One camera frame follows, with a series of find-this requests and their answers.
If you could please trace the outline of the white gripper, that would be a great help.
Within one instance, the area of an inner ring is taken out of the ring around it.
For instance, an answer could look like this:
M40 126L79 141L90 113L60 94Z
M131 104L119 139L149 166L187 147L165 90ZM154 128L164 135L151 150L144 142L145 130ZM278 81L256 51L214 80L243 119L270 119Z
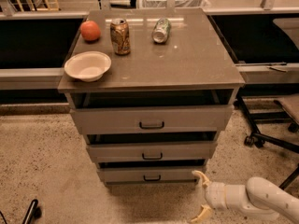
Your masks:
M207 203L217 210L234 209L241 210L246 206L248 196L244 185L227 185L221 182L212 182L201 171L193 170L192 174L201 180L205 189ZM197 217L194 217L191 224L201 224L212 216L212 208L203 204L202 210Z

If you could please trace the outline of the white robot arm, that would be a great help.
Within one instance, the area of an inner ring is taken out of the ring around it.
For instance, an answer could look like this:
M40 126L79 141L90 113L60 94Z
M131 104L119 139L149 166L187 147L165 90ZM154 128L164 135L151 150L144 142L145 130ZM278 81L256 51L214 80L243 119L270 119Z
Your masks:
M192 224L201 224L214 210L235 210L260 220L275 220L283 215L299 224L299 200L264 178L254 176L245 185L229 185L212 182L201 171L194 170L192 174L201 180L206 199Z

